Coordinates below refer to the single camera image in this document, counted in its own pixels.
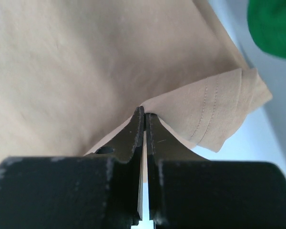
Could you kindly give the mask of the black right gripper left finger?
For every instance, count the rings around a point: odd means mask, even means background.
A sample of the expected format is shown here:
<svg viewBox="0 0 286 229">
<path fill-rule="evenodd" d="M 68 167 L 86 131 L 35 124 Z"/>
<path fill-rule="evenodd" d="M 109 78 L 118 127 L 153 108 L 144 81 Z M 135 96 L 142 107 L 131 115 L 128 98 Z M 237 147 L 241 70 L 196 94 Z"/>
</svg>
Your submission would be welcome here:
<svg viewBox="0 0 286 229">
<path fill-rule="evenodd" d="M 0 163 L 0 229 L 129 229 L 142 219 L 144 109 L 95 153 Z"/>
</svg>

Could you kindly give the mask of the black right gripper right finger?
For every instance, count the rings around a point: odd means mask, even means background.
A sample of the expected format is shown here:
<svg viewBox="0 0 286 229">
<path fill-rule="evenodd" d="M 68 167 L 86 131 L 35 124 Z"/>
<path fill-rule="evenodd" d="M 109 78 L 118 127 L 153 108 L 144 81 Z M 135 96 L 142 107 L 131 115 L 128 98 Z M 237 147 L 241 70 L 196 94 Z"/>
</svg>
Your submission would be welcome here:
<svg viewBox="0 0 286 229">
<path fill-rule="evenodd" d="M 286 229 L 286 178 L 268 162 L 210 161 L 146 114 L 149 216 L 156 229 Z"/>
</svg>

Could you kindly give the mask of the beige t shirt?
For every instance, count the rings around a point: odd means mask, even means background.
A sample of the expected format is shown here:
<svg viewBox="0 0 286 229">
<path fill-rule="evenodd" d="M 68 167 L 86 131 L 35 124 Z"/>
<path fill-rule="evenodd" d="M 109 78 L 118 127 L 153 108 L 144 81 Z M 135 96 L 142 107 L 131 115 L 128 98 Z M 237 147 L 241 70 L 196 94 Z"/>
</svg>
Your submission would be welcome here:
<svg viewBox="0 0 286 229">
<path fill-rule="evenodd" d="M 0 0 L 0 162 L 81 156 L 140 105 L 218 152 L 271 98 L 205 0 Z"/>
</svg>

